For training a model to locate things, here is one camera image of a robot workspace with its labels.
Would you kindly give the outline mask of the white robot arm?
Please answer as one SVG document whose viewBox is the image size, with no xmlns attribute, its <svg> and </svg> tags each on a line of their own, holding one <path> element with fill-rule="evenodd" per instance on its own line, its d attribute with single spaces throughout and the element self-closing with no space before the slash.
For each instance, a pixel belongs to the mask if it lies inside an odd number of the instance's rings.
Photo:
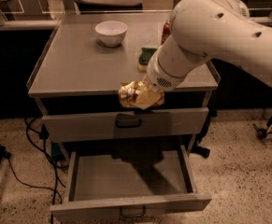
<svg viewBox="0 0 272 224">
<path fill-rule="evenodd" d="M 196 67 L 211 59 L 238 66 L 272 88 L 272 28 L 242 15 L 239 0 L 181 0 L 170 36 L 152 55 L 136 105 L 163 101 Z"/>
</svg>

